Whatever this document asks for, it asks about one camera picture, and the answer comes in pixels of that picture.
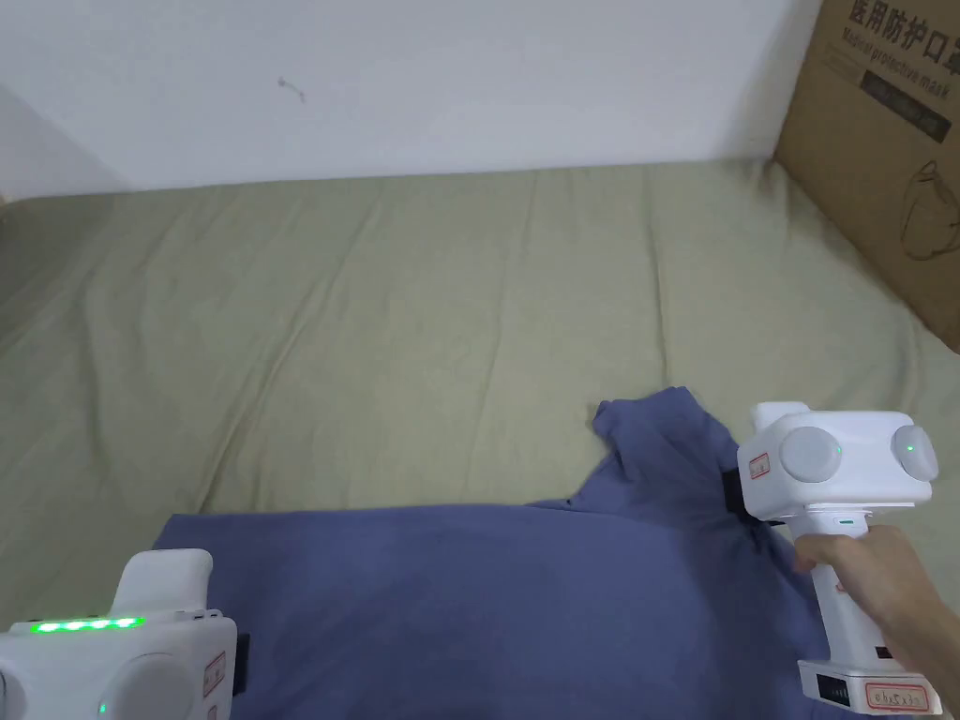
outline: white wall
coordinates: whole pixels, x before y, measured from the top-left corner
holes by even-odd
[[[0,194],[768,155],[818,5],[0,0]]]

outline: blue shirt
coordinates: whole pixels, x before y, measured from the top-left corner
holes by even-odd
[[[567,500],[173,517],[156,547],[208,550],[210,607],[252,634],[235,720],[851,717],[801,691],[816,598],[727,512],[727,429],[678,388],[594,429]]]

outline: white handheld gripper device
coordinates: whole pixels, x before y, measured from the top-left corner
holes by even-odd
[[[0,720],[228,720],[248,638],[206,606],[205,550],[135,555],[109,615],[0,634]]]
[[[892,412],[811,412],[801,402],[764,402],[756,435],[737,463],[747,512],[782,520],[794,540],[810,533],[858,537],[867,516],[930,499],[937,458],[924,430]],[[829,661],[800,660],[804,695],[870,715],[939,714],[936,691],[894,660],[879,628],[818,565],[813,585]]]

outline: hand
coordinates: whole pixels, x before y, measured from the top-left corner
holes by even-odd
[[[866,535],[803,535],[797,569],[833,565],[844,590],[883,632],[907,670],[922,673],[960,717],[960,617],[937,594],[906,536],[887,525]]]
[[[913,619],[944,607],[899,528],[877,525],[859,538],[804,535],[797,538],[796,549],[799,571],[809,572],[817,563],[832,565],[847,594],[894,644]]]

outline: green indicator light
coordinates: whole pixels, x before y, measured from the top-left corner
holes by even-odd
[[[116,620],[66,620],[64,622],[43,622],[30,629],[31,633],[76,633],[79,630],[107,630],[118,628],[128,630],[143,625],[143,617],[121,617]]]

